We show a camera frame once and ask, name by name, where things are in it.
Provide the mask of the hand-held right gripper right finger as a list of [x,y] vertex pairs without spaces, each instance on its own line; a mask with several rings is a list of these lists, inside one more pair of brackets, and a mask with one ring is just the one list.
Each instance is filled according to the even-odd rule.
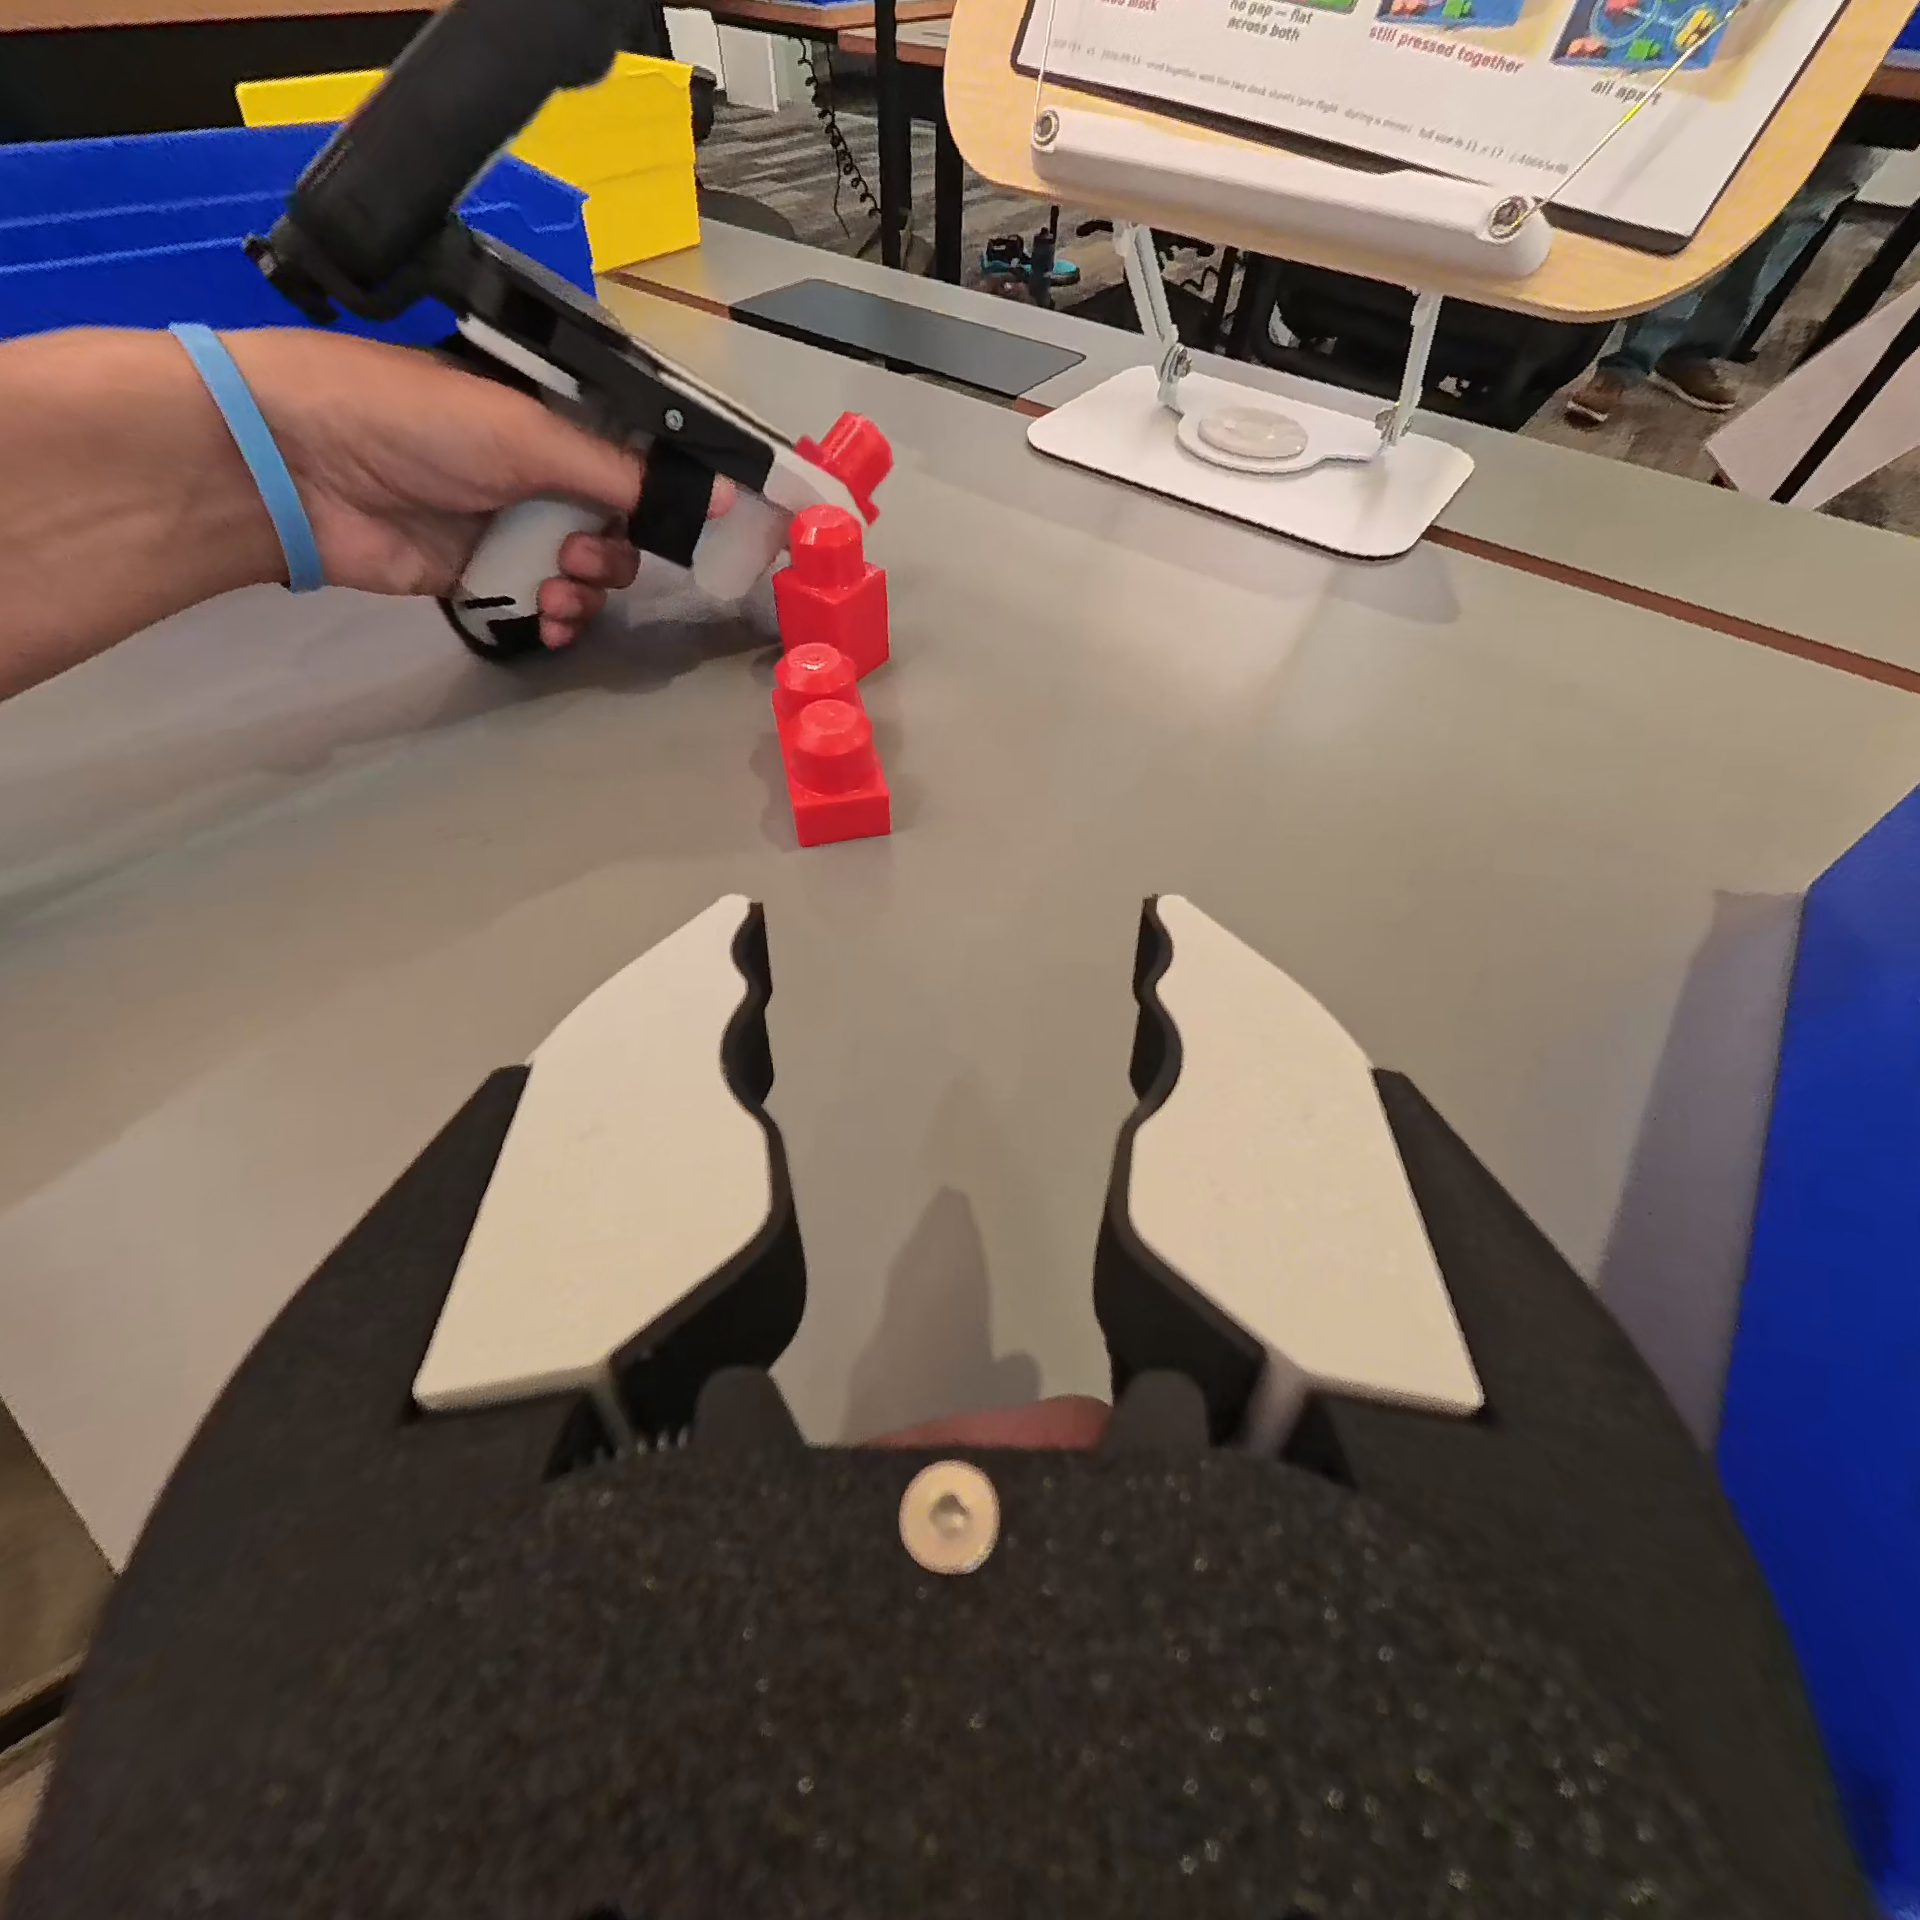
[[1299,1423],[1321,1396],[1480,1417],[1369,1052],[1183,895],[1143,900],[1133,997],[1096,1233],[1114,1407],[1168,1376],[1206,1423]]

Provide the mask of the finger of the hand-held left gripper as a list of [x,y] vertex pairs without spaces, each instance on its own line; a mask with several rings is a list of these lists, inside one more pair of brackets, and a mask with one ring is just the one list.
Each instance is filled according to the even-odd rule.
[[832,506],[861,517],[841,482],[797,454],[797,444],[772,444],[772,467],[754,490],[749,482],[716,476],[709,514],[696,538],[696,588],[707,597],[746,597],[789,551],[797,514]]

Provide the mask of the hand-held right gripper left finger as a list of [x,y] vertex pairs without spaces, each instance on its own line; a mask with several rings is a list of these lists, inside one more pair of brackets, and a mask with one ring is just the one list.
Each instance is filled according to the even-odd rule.
[[807,1302],[766,1110],[765,911],[725,895],[614,972],[535,1051],[415,1378],[430,1414],[587,1395],[686,1420],[768,1371]]

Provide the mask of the red toy building block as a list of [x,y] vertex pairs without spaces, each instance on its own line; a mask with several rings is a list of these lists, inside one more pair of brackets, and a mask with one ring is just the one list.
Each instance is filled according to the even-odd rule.
[[831,504],[807,506],[786,529],[772,573],[780,648],[836,650],[859,681],[893,657],[889,581],[864,551],[867,522]]
[[847,411],[816,441],[800,437],[795,452],[829,472],[849,493],[867,525],[878,521],[876,490],[895,470],[897,456],[885,431],[867,415]]

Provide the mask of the red two-stud toy block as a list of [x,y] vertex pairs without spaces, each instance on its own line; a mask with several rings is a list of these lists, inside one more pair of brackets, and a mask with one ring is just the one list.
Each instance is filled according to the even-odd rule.
[[790,646],[774,673],[772,713],[799,845],[889,837],[893,793],[852,661],[824,641]]

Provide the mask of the blue plastic bin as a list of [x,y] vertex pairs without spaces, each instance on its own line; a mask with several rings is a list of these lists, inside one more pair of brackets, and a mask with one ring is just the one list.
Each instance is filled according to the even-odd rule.
[[1802,903],[1717,1465],[1875,1907],[1917,1917],[1917,793]]
[[[225,126],[5,149],[3,334],[70,328],[167,331],[206,324],[319,331],[246,251],[300,198],[342,124]],[[347,200],[369,227],[460,218],[601,323],[587,193],[473,141],[349,132],[349,159],[324,163],[324,214]]]

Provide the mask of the person's left forearm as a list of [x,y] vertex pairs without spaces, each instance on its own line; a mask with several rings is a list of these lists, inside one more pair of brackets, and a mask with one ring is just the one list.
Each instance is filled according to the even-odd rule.
[[174,333],[3,350],[3,696],[132,634],[296,579],[270,499]]

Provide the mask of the person's left hand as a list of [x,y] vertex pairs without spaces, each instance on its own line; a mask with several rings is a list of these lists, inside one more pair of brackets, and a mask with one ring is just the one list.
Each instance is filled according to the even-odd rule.
[[644,481],[634,449],[428,350],[303,328],[222,343],[290,472],[327,586],[444,598],[494,518],[539,499],[592,510],[536,590],[548,646],[636,583],[625,533]]

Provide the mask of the yellow plastic bin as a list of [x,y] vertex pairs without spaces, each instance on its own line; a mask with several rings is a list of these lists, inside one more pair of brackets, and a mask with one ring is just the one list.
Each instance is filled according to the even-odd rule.
[[696,76],[683,60],[620,55],[602,82],[557,95],[460,214],[587,293],[696,249]]

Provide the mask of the black flat panel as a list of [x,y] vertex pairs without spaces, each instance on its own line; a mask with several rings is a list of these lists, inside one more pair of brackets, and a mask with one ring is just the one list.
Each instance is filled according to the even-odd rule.
[[823,279],[737,300],[729,315],[793,343],[1000,402],[1020,400],[1086,361],[1070,349]]

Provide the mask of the blue wristband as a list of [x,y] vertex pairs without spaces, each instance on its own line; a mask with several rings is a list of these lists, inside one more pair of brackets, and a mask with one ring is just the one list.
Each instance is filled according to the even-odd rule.
[[315,521],[294,472],[276,441],[263,405],[227,341],[209,324],[167,327],[201,376],[206,396],[220,412],[238,458],[253,476],[255,493],[276,536],[290,594],[324,588],[324,556]]

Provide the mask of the wooden display board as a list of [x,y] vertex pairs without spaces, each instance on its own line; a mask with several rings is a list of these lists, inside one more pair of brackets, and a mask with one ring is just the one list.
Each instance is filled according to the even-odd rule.
[[1449,238],[1426,209],[1465,187],[1404,168],[1323,157],[1299,141],[1250,141],[1163,108],[1102,101],[1026,76],[1017,50],[1026,6],[959,5],[943,103],[964,163],[1044,203],[1116,228],[1164,228],[1243,254],[1457,299],[1533,321],[1597,324],[1665,304],[1727,269],[1787,209],[1857,115],[1898,123],[1917,145],[1917,56],[1896,55],[1911,5],[1845,5],[1772,121],[1757,134],[1700,228],[1679,252],[1645,252],[1570,227],[1543,230],[1525,274]]

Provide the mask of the printed instruction sheet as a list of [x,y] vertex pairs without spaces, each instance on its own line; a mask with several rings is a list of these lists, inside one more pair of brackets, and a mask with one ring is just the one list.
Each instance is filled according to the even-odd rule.
[[1026,5],[1014,70],[1541,198],[1643,252],[1700,230],[1840,2]]

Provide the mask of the white angled panel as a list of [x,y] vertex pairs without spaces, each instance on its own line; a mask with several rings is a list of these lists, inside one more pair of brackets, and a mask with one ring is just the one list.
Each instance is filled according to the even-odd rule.
[[1918,286],[1707,441],[1715,476],[1748,499],[1822,510],[1918,449]]

